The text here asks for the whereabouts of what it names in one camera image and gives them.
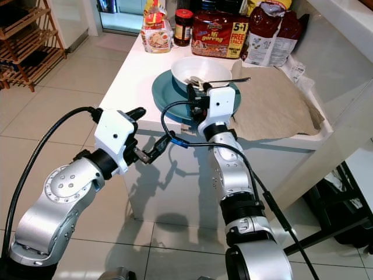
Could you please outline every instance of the snack package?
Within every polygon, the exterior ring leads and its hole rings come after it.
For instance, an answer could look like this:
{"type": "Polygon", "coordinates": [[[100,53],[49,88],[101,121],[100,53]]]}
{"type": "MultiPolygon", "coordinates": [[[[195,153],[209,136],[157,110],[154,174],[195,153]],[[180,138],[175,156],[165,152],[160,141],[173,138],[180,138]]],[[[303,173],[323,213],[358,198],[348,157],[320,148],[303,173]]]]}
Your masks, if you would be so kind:
{"type": "Polygon", "coordinates": [[[195,13],[192,52],[206,57],[238,58],[249,30],[249,19],[219,11],[195,13]]]}
{"type": "Polygon", "coordinates": [[[251,14],[250,32],[242,49],[243,61],[260,66],[284,65],[302,34],[303,26],[293,11],[270,16],[261,7],[251,14]]]}
{"type": "Polygon", "coordinates": [[[281,10],[288,10],[291,5],[291,0],[247,0],[247,15],[250,16],[252,11],[261,5],[262,2],[271,3],[279,7],[281,10]]]}
{"type": "Polygon", "coordinates": [[[166,9],[159,0],[148,0],[144,9],[141,38],[145,51],[167,53],[172,47],[173,31],[166,9]]]}

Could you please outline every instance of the power cord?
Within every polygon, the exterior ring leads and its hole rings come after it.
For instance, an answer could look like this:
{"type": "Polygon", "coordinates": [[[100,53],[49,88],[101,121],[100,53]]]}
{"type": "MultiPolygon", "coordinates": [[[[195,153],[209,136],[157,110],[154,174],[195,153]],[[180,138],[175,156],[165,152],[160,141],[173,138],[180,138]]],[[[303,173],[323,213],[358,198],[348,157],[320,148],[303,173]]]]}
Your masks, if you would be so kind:
{"type": "Polygon", "coordinates": [[[96,113],[100,113],[97,111],[99,109],[95,109],[93,107],[79,107],[76,108],[67,114],[65,114],[62,118],[60,118],[49,130],[48,132],[43,136],[43,138],[40,140],[38,143],[37,147],[35,148],[33,154],[31,155],[29,162],[27,163],[26,167],[24,168],[24,171],[21,175],[21,178],[19,179],[19,182],[17,184],[17,187],[13,193],[12,200],[10,202],[9,210],[8,210],[8,215],[6,217],[6,225],[5,225],[5,233],[4,233],[4,238],[3,238],[3,245],[2,245],[2,252],[1,252],[1,258],[6,258],[8,255],[8,250],[9,250],[9,245],[10,245],[10,237],[12,235],[12,226],[13,226],[13,220],[14,220],[14,215],[16,212],[16,207],[19,199],[19,195],[22,191],[23,185],[26,182],[27,176],[29,175],[35,160],[37,159],[37,156],[41,152],[42,148],[44,145],[47,143],[49,138],[52,136],[52,134],[57,130],[58,127],[61,126],[67,119],[71,118],[77,113],[88,111],[91,113],[92,117],[95,117],[96,113]]]}
{"type": "Polygon", "coordinates": [[[162,127],[163,127],[163,130],[166,132],[166,134],[171,138],[171,142],[172,143],[175,143],[181,147],[184,147],[184,148],[188,148],[188,147],[202,147],[202,146],[208,146],[208,147],[221,147],[221,148],[227,148],[233,152],[235,152],[236,154],[238,154],[240,157],[242,157],[245,165],[246,165],[246,168],[248,169],[249,171],[249,174],[250,174],[250,177],[251,177],[251,182],[252,182],[252,188],[253,188],[253,192],[254,192],[254,196],[255,196],[255,199],[256,200],[259,200],[259,195],[258,195],[258,190],[257,190],[257,187],[256,187],[256,183],[255,181],[258,182],[258,184],[260,185],[261,189],[263,190],[263,197],[265,198],[266,202],[268,203],[268,206],[269,208],[272,210],[272,212],[275,214],[276,218],[279,220],[281,226],[283,227],[283,229],[287,232],[289,232],[291,238],[293,238],[295,244],[298,246],[299,248],[299,251],[301,252],[312,276],[314,277],[315,280],[319,280],[319,277],[315,271],[315,268],[313,267],[311,261],[309,260],[308,256],[306,255],[302,245],[300,244],[298,238],[295,236],[295,233],[293,231],[293,228],[291,227],[291,225],[289,224],[288,220],[286,219],[286,217],[284,216],[284,214],[282,213],[281,209],[279,208],[277,202],[275,201],[275,199],[273,198],[272,194],[270,193],[270,191],[268,191],[268,189],[265,187],[264,183],[262,182],[262,180],[258,177],[258,175],[256,175],[256,173],[252,170],[251,168],[251,165],[247,159],[247,157],[244,155],[244,153],[242,153],[240,150],[236,149],[235,147],[232,147],[230,145],[226,145],[226,144],[223,144],[223,143],[214,143],[214,142],[204,142],[204,143],[190,143],[180,137],[177,137],[173,134],[171,134],[170,130],[167,128],[167,125],[164,121],[164,116],[166,115],[166,112],[174,107],[174,106],[177,106],[177,105],[182,105],[182,104],[187,104],[187,105],[197,105],[197,101],[177,101],[177,102],[173,102],[173,103],[170,103],[169,105],[165,106],[165,108],[163,109],[162,113],[161,113],[161,124],[162,124],[162,127]]]}

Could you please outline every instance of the jar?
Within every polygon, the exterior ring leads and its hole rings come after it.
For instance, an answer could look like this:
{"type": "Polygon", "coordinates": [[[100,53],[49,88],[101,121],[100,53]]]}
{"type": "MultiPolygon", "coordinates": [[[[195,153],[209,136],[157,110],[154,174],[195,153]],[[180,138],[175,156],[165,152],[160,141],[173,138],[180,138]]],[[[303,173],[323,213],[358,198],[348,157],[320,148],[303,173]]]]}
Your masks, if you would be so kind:
{"type": "Polygon", "coordinates": [[[186,9],[176,10],[175,21],[175,44],[180,47],[185,47],[189,45],[191,41],[193,13],[186,9]]]}

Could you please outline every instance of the glass door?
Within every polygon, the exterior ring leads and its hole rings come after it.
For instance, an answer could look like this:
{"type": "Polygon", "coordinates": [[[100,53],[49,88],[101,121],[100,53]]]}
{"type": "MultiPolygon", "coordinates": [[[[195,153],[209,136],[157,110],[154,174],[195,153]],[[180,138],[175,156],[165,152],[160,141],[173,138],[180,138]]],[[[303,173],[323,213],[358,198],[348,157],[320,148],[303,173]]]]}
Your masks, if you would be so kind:
{"type": "Polygon", "coordinates": [[[97,0],[104,31],[137,34],[143,22],[146,0],[97,0]]]}

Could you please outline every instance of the parchment paper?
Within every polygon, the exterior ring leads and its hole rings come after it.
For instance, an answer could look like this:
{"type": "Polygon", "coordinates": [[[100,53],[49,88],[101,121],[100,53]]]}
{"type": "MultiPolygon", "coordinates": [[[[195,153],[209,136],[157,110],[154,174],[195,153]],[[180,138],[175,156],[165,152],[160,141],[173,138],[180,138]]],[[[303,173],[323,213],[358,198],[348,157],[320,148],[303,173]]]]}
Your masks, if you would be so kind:
{"type": "Polygon", "coordinates": [[[236,83],[241,92],[241,105],[231,118],[230,128],[249,141],[278,139],[296,134],[315,135],[324,120],[284,72],[275,67],[242,67],[237,61],[233,79],[250,76],[236,83]]]}

